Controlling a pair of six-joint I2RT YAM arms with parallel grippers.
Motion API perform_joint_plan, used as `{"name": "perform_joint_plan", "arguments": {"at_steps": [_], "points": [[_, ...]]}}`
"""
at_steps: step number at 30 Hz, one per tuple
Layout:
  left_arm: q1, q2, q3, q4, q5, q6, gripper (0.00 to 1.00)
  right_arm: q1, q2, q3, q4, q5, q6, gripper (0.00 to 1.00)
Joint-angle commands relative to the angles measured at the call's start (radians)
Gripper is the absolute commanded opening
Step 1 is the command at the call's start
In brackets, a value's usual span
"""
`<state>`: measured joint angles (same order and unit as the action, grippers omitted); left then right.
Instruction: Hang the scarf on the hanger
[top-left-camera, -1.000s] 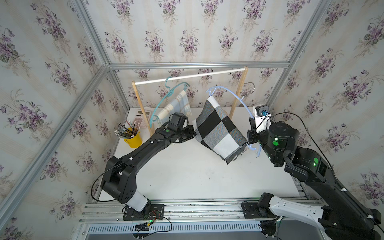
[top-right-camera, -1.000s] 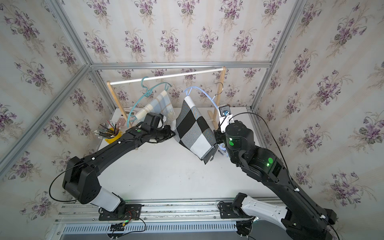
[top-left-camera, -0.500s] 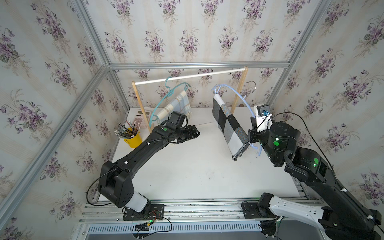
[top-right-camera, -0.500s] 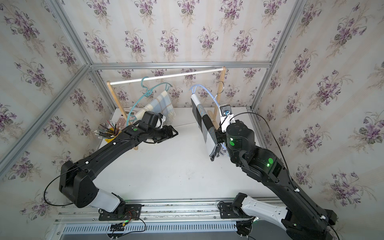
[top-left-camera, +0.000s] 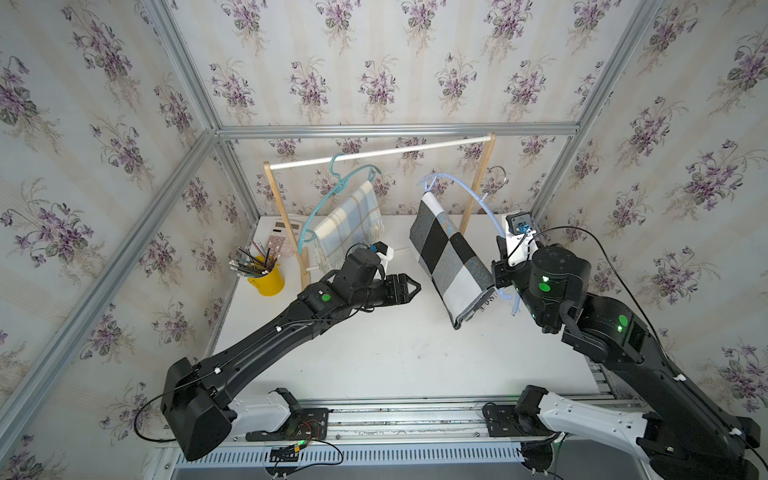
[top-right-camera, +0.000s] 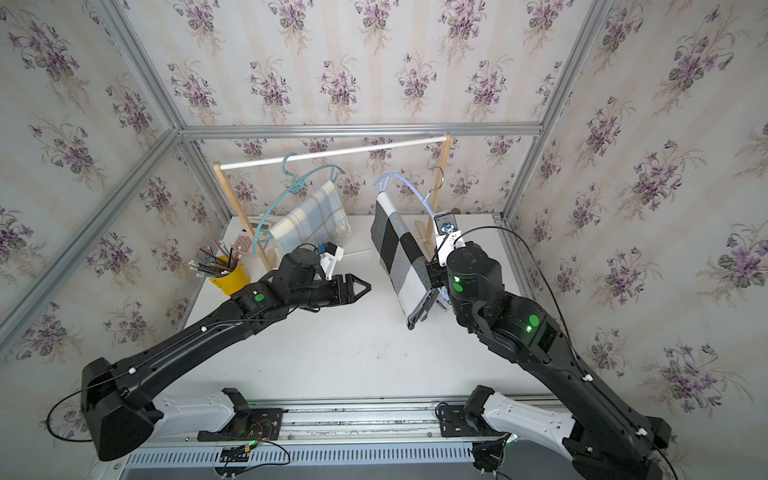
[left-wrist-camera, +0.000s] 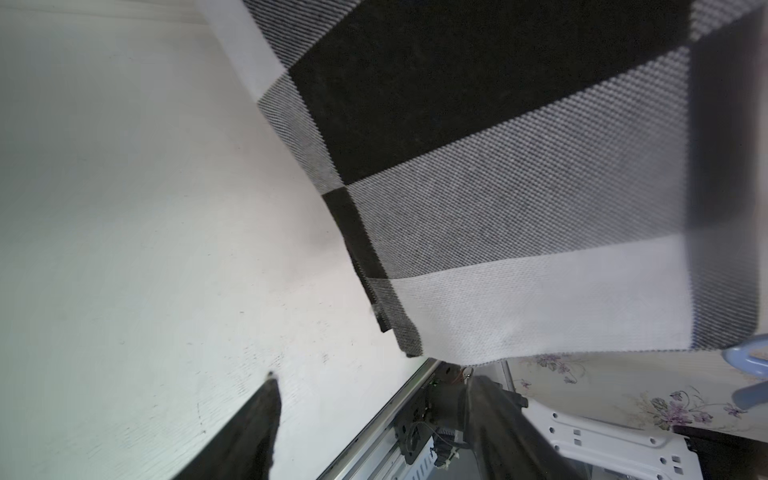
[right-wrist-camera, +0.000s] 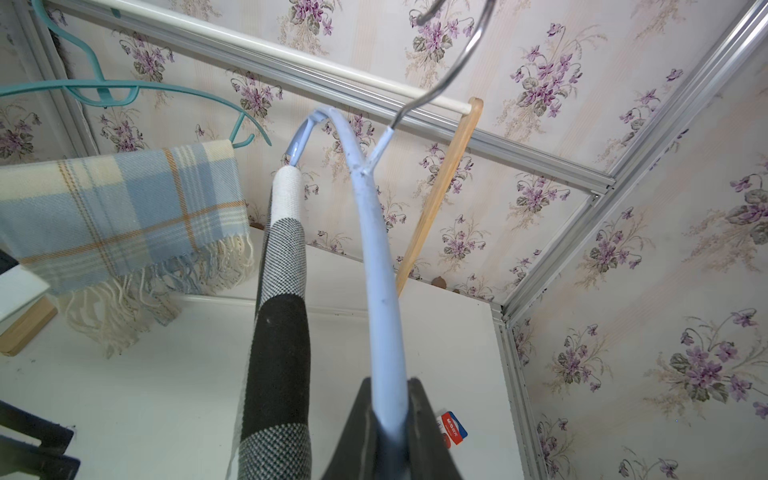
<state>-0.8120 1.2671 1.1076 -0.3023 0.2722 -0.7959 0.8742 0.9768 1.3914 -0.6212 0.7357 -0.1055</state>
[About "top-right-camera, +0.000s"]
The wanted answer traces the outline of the grey black checkered scarf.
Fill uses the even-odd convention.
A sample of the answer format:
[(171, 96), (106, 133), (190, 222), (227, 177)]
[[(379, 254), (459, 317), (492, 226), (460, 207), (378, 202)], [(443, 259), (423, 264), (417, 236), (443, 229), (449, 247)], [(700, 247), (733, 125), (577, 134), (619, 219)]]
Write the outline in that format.
[(407, 328), (413, 330), (427, 318), (438, 291), (432, 286), (424, 253), (386, 192), (376, 197), (370, 232), (406, 317)]

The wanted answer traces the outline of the blue cream plaid scarf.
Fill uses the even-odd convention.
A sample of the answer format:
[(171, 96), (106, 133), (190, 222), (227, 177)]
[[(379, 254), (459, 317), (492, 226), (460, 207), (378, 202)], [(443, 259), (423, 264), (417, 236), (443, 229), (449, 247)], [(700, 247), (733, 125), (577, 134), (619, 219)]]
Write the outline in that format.
[(264, 249), (281, 258), (304, 243), (319, 246), (332, 242), (343, 247), (351, 237), (351, 226), (335, 184), (328, 181), (272, 226), (269, 233)]

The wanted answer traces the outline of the light blue plastic hanger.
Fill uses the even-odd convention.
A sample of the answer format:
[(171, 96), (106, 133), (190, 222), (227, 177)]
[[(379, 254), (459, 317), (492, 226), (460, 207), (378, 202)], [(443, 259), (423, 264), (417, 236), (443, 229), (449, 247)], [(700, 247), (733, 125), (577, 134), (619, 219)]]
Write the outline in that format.
[(384, 173), (376, 179), (374, 182), (377, 188), (376, 197), (386, 194), (388, 187), (393, 186), (397, 198), (405, 204), (417, 202), (421, 210), (434, 218), (439, 213), (439, 193), (444, 184), (445, 170), (439, 165), (429, 167), (429, 170), (436, 173), (436, 184), (428, 191), (421, 190), (421, 187), (426, 185), (425, 182), (420, 183), (416, 177), (410, 178), (404, 170), (401, 170)]

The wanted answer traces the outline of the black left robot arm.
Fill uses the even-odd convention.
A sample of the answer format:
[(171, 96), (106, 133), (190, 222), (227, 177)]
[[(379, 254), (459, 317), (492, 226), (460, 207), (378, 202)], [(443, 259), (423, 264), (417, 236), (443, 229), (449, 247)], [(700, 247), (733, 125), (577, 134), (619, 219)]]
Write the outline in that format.
[(327, 278), (317, 252), (299, 248), (278, 268), (233, 293), (217, 309), (166, 340), (110, 362), (100, 357), (81, 374), (80, 407), (101, 461), (139, 448), (164, 418), (153, 400), (220, 351), (261, 333), (298, 309), (350, 305), (371, 291), (359, 277)]

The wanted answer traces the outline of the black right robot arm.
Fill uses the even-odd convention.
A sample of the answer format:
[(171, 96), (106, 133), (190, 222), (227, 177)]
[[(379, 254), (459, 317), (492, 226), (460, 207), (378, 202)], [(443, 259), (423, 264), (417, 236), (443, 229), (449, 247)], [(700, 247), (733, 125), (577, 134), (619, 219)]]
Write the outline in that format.
[(463, 406), (464, 419), (472, 432), (497, 438), (475, 445), (477, 469), (498, 468), (504, 442), (520, 439), (560, 454), (585, 479), (663, 478), (652, 455), (668, 447), (670, 425), (623, 401), (573, 352), (552, 316), (506, 291), (500, 264), (478, 244), (429, 262), (427, 272), (433, 285), (447, 290), (459, 325), (536, 378), (566, 409), (543, 410), (477, 386)]

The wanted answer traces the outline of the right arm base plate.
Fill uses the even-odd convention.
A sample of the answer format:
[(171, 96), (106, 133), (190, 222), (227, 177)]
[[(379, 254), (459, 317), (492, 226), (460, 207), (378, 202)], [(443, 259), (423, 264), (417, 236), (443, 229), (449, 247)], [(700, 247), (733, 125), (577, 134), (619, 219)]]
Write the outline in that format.
[(520, 435), (521, 427), (512, 421), (506, 407), (501, 407), (499, 415), (491, 412), (495, 405), (493, 399), (513, 402), (510, 397), (483, 385), (478, 385), (462, 404), (439, 402), (434, 407), (434, 415), (440, 435), (443, 438)]

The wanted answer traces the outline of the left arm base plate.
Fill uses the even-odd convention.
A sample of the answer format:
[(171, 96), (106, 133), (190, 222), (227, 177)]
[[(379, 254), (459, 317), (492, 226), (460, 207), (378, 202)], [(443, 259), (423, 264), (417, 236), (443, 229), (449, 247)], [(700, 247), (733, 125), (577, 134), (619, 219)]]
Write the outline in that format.
[(222, 393), (234, 407), (233, 416), (216, 430), (199, 431), (198, 441), (275, 441), (278, 439), (284, 416), (283, 409), (251, 406), (236, 388), (224, 388)]

